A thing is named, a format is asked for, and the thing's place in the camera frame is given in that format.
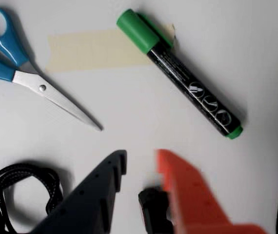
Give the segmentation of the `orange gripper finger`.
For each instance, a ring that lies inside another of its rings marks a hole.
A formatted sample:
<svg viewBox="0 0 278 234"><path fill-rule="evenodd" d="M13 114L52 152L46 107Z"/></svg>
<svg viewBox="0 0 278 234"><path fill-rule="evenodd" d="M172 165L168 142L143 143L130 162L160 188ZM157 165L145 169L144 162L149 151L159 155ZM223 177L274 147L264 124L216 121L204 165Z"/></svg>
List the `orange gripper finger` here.
<svg viewBox="0 0 278 234"><path fill-rule="evenodd" d="M157 170L163 189L169 194L169 207L176 234L263 234L255 224L232 223L200 171L172 151L158 149Z"/></svg>

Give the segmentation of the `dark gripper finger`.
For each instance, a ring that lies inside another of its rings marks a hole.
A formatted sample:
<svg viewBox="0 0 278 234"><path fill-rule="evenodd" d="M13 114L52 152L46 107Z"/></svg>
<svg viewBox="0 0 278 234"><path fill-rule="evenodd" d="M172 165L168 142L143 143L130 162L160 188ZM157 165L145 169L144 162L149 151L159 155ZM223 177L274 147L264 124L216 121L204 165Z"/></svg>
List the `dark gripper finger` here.
<svg viewBox="0 0 278 234"><path fill-rule="evenodd" d="M32 233L110 233L115 196L126 171L127 151L114 151Z"/></svg>

